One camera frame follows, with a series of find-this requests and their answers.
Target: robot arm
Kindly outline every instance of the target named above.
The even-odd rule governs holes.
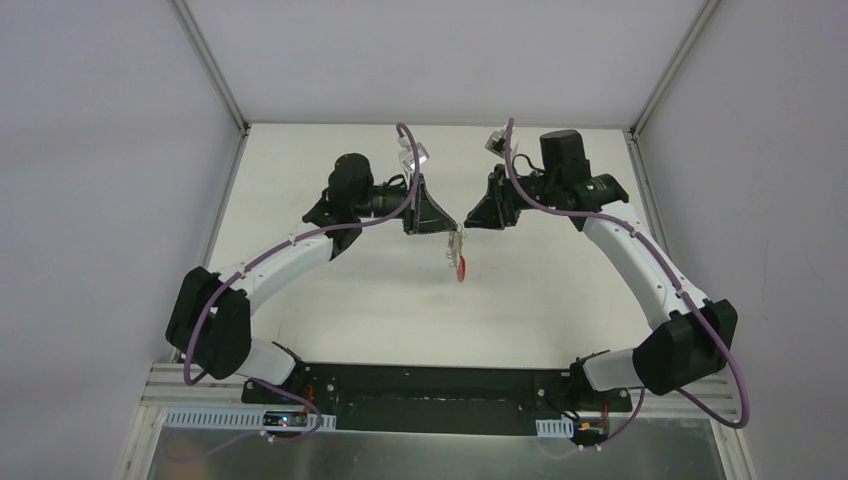
[[[518,177],[519,185],[542,204],[558,210],[598,212],[620,218],[635,228],[633,233],[598,218],[572,218],[575,227],[586,234],[624,278],[639,301],[653,330],[638,347],[602,352],[578,359],[571,374],[583,389],[606,391],[644,386],[662,395],[716,373],[725,360],[694,314],[679,297],[665,271],[651,252],[636,238],[643,233],[651,242],[627,193],[610,175],[591,176],[580,134],[574,130],[551,132],[540,138],[544,169]],[[498,153],[498,135],[486,146]],[[468,214],[466,228],[504,229],[514,226],[522,210],[532,208],[506,178],[503,164],[489,175],[486,195]],[[726,300],[711,302],[692,285],[671,260],[656,248],[692,297],[704,317],[729,348],[736,327],[736,311]],[[585,395],[588,391],[576,391]]]
[[[252,338],[250,319],[274,294],[301,274],[330,262],[345,252],[362,233],[355,228],[359,218],[384,217],[395,211],[409,194],[403,176],[374,185],[368,159],[360,154],[340,157],[328,179],[321,198],[307,212],[302,223],[269,248],[245,260],[211,273],[202,267],[189,272],[183,280],[166,339],[182,352],[188,348],[192,331],[206,302],[222,287],[222,278],[236,280],[223,291],[207,316],[194,349],[194,363],[216,379],[237,374],[279,385],[297,363],[296,356],[280,345]],[[413,201],[401,216],[407,234],[456,231],[458,226],[426,190],[423,175]],[[328,231],[294,242],[309,231],[334,225],[352,228]],[[293,245],[247,268],[256,258],[286,240]]]

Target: black bracket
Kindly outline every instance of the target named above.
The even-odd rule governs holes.
[[[536,420],[563,411],[600,412],[605,402],[613,412],[632,409],[620,390],[568,398],[573,382],[567,370],[310,363],[298,364],[282,388],[313,392],[340,430],[534,436]],[[246,384],[242,402],[297,403],[256,384]]]

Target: small red item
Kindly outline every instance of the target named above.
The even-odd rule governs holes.
[[[456,280],[462,282],[465,280],[465,257],[459,256],[459,268],[456,269]]]

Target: white wall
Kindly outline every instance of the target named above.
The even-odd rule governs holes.
[[[0,478],[111,478],[237,134],[165,0],[0,6]]]
[[[642,137],[673,254],[739,310],[766,479],[848,467],[846,24],[846,2],[725,2]]]
[[[627,126],[703,0],[192,0],[252,122]]]

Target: purple cable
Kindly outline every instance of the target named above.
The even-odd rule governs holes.
[[[518,192],[518,195],[520,195],[521,198],[524,199],[524,201],[527,202],[528,205],[532,206],[533,208],[536,208],[537,210],[549,213],[551,215],[558,215],[562,217],[598,218],[601,220],[606,220],[615,223],[616,225],[620,226],[621,228],[625,229],[627,232],[632,234],[635,238],[639,239],[640,242],[642,242],[645,248],[648,249],[648,252],[651,253],[651,256],[654,257],[654,259],[657,261],[657,264],[659,264],[660,268],[662,268],[663,272],[665,272],[665,274],[668,276],[669,280],[671,280],[671,284],[674,286],[674,288],[677,291],[680,291],[683,285],[680,283],[680,280],[677,278],[677,275],[674,274],[671,265],[669,265],[668,262],[665,261],[665,258],[663,257],[662,253],[660,253],[657,247],[654,246],[653,242],[651,242],[641,232],[637,232],[636,229],[629,223],[625,222],[624,220],[618,217],[613,217],[612,215],[607,215],[604,213],[554,210],[537,202],[530,195],[528,195],[523,188],[521,188],[521,184],[518,183],[518,175],[515,173],[515,165],[513,164],[513,159],[511,158],[510,152],[510,148],[512,146],[512,144],[510,143],[512,141],[512,127],[514,124],[515,119],[510,118],[506,125],[506,132],[504,136],[504,163],[506,164],[506,170],[507,174],[509,175],[509,180],[512,182],[512,186],[515,187],[515,190]],[[704,318],[704,315],[698,309],[698,306],[695,305],[695,302],[692,300],[692,297],[689,296],[689,294],[685,291],[681,292],[680,297],[683,299],[683,302],[686,304],[689,310],[691,310],[695,314],[695,318],[698,319],[698,323],[701,325],[701,327],[707,332],[712,341],[715,342],[716,347],[718,347],[718,350],[721,352],[722,356],[727,361],[727,365],[730,367],[730,371],[733,373],[733,377],[736,380],[736,388],[739,391],[739,403],[741,410],[739,415],[739,421],[732,422],[721,417],[718,413],[714,412],[703,402],[701,402],[700,400],[695,398],[695,396],[683,390],[682,388],[677,389],[677,391],[684,397],[688,398],[698,408],[703,410],[704,413],[706,413],[722,425],[736,429],[744,428],[748,424],[751,413],[748,402],[748,389],[745,386],[745,379],[742,377],[742,369],[739,367],[739,364],[736,362],[736,359],[730,353],[730,350],[724,344],[724,341],[722,341],[721,337],[718,335],[718,333],[716,333],[715,329],[712,327],[712,325],[710,325],[707,319]],[[633,414],[630,417],[631,420],[636,417],[638,411],[638,409],[633,410]],[[627,423],[625,423],[624,426],[616,432],[616,435],[618,435],[618,433],[623,431],[629,425],[630,420],[628,420]]]
[[[412,182],[411,182],[411,185],[409,187],[409,193],[406,195],[406,198],[404,198],[403,202],[394,211],[392,211],[391,213],[389,213],[385,217],[378,218],[378,219],[371,220],[371,221],[364,222],[364,223],[345,223],[345,224],[341,224],[341,225],[331,225],[331,226],[328,226],[328,227],[317,228],[315,230],[311,230],[309,232],[297,235],[294,238],[295,242],[299,242],[301,240],[304,240],[306,238],[309,238],[309,237],[312,237],[312,236],[315,236],[315,235],[320,235],[322,233],[327,233],[327,232],[333,232],[333,231],[336,231],[336,230],[345,230],[345,229],[351,229],[351,228],[366,228],[366,227],[373,227],[373,226],[376,226],[376,225],[380,225],[380,224],[388,222],[389,220],[400,215],[403,212],[403,210],[410,203],[412,203],[413,198],[415,198],[415,195],[418,192],[418,185],[421,181],[421,161],[418,157],[418,146],[415,143],[415,138],[412,136],[412,132],[409,130],[409,127],[407,127],[403,123],[398,123],[395,127],[397,129],[398,135],[400,135],[401,137],[405,136],[407,138],[407,140],[409,140],[410,146],[412,148],[412,159],[415,162],[415,171],[412,174]],[[261,264],[262,262],[264,262],[265,260],[267,260],[268,258],[273,256],[277,252],[279,252],[279,251],[281,251],[285,248],[288,248],[291,245],[292,245],[291,240],[286,240],[285,242],[280,243],[279,245],[276,245],[275,247],[272,247],[267,252],[263,253],[262,255],[259,255],[258,257],[253,259],[253,261],[251,261],[250,263],[245,265],[244,273],[250,272],[251,270],[256,268],[259,264]],[[203,329],[203,324],[206,323],[206,319],[209,317],[209,311],[212,309],[212,307],[218,301],[218,298],[220,298],[221,295],[228,288],[230,288],[236,281],[238,281],[240,278],[242,278],[242,274],[240,272],[234,273],[233,276],[231,276],[226,281],[224,281],[224,283],[222,283],[221,286],[218,287],[217,290],[215,290],[215,292],[212,294],[212,296],[209,297],[209,300],[203,306],[203,310],[201,310],[200,317],[198,317],[197,323],[194,326],[194,330],[191,332],[191,338],[189,339],[188,347],[186,348],[186,351],[185,351],[185,360],[184,360],[185,363],[183,364],[183,381],[185,381],[186,385],[196,385],[197,382],[199,382],[201,379],[203,379],[203,377],[206,376],[206,371],[203,371],[197,377],[191,378],[191,362],[194,358],[194,349],[197,347],[197,340],[200,337],[200,331],[201,331],[201,329]],[[257,378],[253,378],[251,380],[253,380],[254,382],[258,383],[259,385],[267,388],[268,390],[271,390],[272,392],[275,392],[279,395],[283,395],[285,397],[288,397],[288,398],[291,398],[293,400],[300,402],[302,405],[308,407],[310,410],[315,412],[315,414],[318,416],[318,422],[316,423],[315,427],[313,427],[311,430],[303,432],[301,435],[298,435],[297,437],[275,438],[274,441],[276,441],[277,443],[292,443],[292,442],[296,442],[296,441],[300,441],[300,440],[305,440],[306,438],[309,438],[310,436],[315,434],[315,432],[317,432],[318,429],[323,424],[324,417],[321,414],[321,412],[318,410],[318,408],[315,407],[315,405],[310,403],[305,398],[301,398],[297,395],[288,393],[288,392],[286,392],[286,391],[284,391],[284,390],[282,390],[278,387],[275,387],[275,386],[269,384],[268,382],[265,382],[264,380],[260,380],[260,379],[257,379]],[[219,449],[224,448],[225,446],[227,446],[229,444],[230,443],[228,442],[228,443],[224,444],[224,446],[219,447]]]

